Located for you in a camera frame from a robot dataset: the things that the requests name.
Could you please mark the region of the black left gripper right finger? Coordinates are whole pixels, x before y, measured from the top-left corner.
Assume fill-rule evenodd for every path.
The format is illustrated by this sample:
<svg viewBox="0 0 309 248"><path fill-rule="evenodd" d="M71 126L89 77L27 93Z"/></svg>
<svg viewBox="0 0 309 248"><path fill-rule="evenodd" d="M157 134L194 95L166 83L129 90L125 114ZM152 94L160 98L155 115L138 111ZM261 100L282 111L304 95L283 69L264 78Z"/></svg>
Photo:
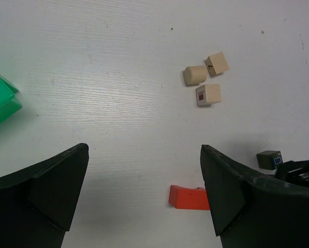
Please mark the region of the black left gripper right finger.
<svg viewBox="0 0 309 248"><path fill-rule="evenodd" d="M284 181L202 145L200 166L223 247L309 247L309 186Z"/></svg>

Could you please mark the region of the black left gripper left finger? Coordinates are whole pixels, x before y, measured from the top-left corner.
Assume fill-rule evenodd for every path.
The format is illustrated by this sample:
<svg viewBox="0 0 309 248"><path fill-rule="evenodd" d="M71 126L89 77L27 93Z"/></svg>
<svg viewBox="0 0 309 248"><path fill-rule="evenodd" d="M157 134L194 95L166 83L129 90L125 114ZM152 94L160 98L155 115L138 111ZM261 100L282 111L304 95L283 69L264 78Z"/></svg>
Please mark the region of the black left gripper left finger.
<svg viewBox="0 0 309 248"><path fill-rule="evenodd" d="M88 161L89 147L80 143L0 177L0 247L61 247Z"/></svg>

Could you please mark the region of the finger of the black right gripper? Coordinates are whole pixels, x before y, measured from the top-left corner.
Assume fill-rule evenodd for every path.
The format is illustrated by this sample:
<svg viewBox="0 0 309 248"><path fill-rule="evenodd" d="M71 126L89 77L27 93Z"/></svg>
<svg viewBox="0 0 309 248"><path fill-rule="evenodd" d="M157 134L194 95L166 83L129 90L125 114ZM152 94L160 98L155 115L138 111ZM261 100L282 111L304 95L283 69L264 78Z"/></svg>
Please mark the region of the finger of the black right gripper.
<svg viewBox="0 0 309 248"><path fill-rule="evenodd" d="M287 161L277 166L274 177L276 179L285 181L288 172L304 167L309 167L309 160Z"/></svg>

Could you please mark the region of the dark olive cube block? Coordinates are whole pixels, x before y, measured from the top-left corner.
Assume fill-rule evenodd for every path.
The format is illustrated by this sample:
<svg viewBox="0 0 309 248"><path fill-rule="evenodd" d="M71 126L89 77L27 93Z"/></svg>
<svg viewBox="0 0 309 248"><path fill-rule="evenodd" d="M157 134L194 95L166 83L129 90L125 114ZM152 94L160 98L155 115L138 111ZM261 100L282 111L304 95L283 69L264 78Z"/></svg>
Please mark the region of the dark olive cube block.
<svg viewBox="0 0 309 248"><path fill-rule="evenodd" d="M278 165L283 163L280 151L266 150L256 155L258 166L261 169L275 170Z"/></svg>

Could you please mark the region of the red wood block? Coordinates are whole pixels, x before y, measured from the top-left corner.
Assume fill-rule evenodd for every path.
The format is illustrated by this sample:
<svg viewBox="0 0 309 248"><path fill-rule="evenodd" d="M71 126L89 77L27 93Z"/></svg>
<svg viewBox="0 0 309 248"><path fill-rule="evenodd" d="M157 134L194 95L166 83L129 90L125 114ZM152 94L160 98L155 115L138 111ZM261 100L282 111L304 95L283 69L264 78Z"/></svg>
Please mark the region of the red wood block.
<svg viewBox="0 0 309 248"><path fill-rule="evenodd" d="M210 210L207 193L204 188L184 188L171 185L168 203L176 209Z"/></svg>

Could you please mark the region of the green plastic tray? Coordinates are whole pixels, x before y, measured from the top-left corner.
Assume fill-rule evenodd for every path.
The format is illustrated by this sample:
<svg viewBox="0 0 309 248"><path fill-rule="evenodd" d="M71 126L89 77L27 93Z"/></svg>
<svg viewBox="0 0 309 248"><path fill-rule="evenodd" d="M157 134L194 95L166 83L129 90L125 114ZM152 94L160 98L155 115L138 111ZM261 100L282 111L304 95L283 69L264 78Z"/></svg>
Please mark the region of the green plastic tray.
<svg viewBox="0 0 309 248"><path fill-rule="evenodd" d="M12 83L0 76L0 124L22 108L16 98L18 92Z"/></svg>

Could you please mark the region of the wood cylinder block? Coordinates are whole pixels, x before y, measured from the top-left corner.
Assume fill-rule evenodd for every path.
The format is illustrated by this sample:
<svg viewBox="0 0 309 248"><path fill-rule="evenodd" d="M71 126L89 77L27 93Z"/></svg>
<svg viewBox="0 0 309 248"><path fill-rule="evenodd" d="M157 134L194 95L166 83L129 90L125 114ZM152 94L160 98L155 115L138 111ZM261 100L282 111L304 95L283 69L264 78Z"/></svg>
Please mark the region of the wood cylinder block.
<svg viewBox="0 0 309 248"><path fill-rule="evenodd" d="M207 69L205 66L189 66L183 71L183 79L186 85L198 85L207 79Z"/></svg>

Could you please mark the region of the wood cube with red square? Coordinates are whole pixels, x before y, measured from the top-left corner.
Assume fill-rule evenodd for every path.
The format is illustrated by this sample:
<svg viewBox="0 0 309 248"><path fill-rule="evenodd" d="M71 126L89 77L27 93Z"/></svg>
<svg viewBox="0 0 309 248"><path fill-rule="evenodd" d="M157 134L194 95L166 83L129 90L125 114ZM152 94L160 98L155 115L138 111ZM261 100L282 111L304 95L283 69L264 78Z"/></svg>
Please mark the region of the wood cube with red square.
<svg viewBox="0 0 309 248"><path fill-rule="evenodd" d="M222 101L220 84L204 84L195 90L197 106L208 106Z"/></svg>

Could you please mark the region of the wood cube with number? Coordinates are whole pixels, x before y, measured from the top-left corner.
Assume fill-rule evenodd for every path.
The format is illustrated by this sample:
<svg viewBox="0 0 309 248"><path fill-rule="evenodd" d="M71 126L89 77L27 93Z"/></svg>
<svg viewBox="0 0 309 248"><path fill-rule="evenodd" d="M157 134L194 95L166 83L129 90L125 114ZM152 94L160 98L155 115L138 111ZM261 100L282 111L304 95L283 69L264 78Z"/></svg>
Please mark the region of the wood cube with number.
<svg viewBox="0 0 309 248"><path fill-rule="evenodd" d="M208 56L205 64L211 77L217 76L229 70L229 65L223 52L218 52Z"/></svg>

